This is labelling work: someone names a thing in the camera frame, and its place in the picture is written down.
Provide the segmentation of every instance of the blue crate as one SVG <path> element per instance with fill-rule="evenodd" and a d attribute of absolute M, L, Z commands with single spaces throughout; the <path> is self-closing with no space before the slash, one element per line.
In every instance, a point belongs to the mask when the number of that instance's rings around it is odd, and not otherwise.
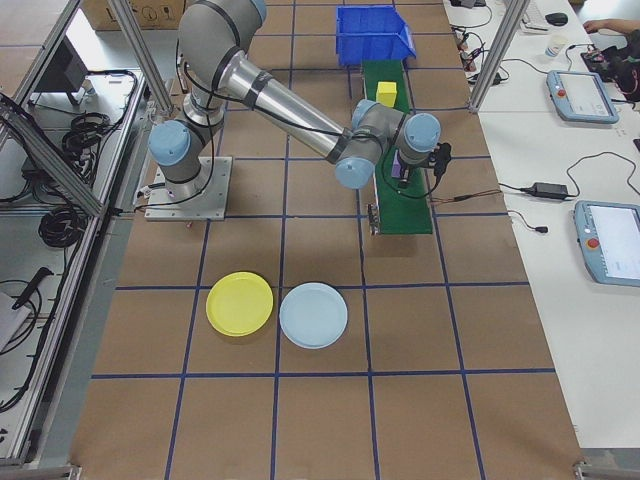
<path fill-rule="evenodd" d="M 343 67 L 416 56 L 411 30 L 391 5 L 337 7 L 336 53 Z"/>

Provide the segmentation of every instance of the purple block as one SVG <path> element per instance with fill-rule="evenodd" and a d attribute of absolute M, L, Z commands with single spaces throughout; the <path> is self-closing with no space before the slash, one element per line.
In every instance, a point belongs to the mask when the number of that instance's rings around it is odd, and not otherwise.
<path fill-rule="evenodd" d="M 393 156 L 393 165 L 391 167 L 391 178 L 400 178 L 400 172 L 402 167 L 400 166 L 400 160 L 398 160 L 398 152 Z"/>

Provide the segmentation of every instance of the green conveyor belt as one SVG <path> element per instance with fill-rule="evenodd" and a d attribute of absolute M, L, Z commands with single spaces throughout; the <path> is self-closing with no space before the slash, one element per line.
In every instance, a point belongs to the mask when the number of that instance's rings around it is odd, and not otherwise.
<path fill-rule="evenodd" d="M 402 62 L 396 60 L 371 61 L 362 64 L 366 98 L 375 100 L 378 82 L 395 82 L 397 97 L 395 109 L 409 113 L 409 99 L 404 82 Z M 433 233 L 433 224 L 428 206 L 428 199 L 412 199 L 399 195 L 392 186 L 397 180 L 391 178 L 393 156 L 396 149 L 376 166 L 376 200 L 378 233 L 391 235 L 414 235 Z M 403 190 L 407 195 L 421 196 L 425 193 L 423 171 L 416 169 L 411 173 L 410 184 Z"/>

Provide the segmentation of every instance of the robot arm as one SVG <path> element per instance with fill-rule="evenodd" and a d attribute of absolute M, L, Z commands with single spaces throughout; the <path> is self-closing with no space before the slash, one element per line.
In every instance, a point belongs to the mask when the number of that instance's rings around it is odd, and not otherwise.
<path fill-rule="evenodd" d="M 432 115 L 405 115 L 362 100 L 351 128 L 343 128 L 252 64 L 245 52 L 266 15 L 264 0 L 199 0 L 182 17 L 180 46 L 197 78 L 181 116 L 156 127 L 150 139 L 167 181 L 179 187 L 176 199 L 204 188 L 197 155 L 210 132 L 222 126 L 224 97 L 257 111 L 334 164 L 345 187 L 364 187 L 393 146 L 405 169 L 427 166 L 440 136 Z"/>

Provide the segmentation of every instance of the yellow plate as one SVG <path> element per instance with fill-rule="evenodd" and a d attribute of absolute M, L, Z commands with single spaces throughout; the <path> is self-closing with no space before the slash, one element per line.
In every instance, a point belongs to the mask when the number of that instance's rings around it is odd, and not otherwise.
<path fill-rule="evenodd" d="M 255 332 L 267 322 L 272 310 L 271 287 L 251 272 L 236 272 L 221 278 L 207 297 L 209 323 L 231 337 Z"/>

